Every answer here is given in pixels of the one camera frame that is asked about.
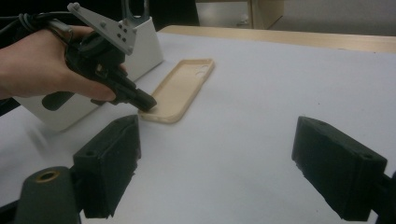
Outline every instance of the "beige phone case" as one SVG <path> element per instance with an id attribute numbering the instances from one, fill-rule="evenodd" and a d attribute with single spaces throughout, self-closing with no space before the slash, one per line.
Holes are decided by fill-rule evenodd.
<path id="1" fill-rule="evenodd" d="M 138 114 L 142 119 L 162 123 L 180 120 L 214 66 L 211 59 L 180 61 L 152 93 L 157 105 Z"/>

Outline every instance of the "white table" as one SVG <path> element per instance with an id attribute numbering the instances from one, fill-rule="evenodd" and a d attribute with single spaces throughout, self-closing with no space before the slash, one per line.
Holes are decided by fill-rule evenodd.
<path id="1" fill-rule="evenodd" d="M 346 223 L 291 160 L 299 116 L 321 119 L 396 170 L 396 55 L 159 34 L 165 61 L 136 84 L 151 92 L 182 59 L 215 70 L 181 121 L 140 120 L 143 158 L 114 218 L 83 223 Z M 72 155 L 111 120 L 104 105 L 63 133 L 24 108 L 0 118 L 1 204 L 25 177 Z M 369 223 L 375 222 L 375 214 Z"/>

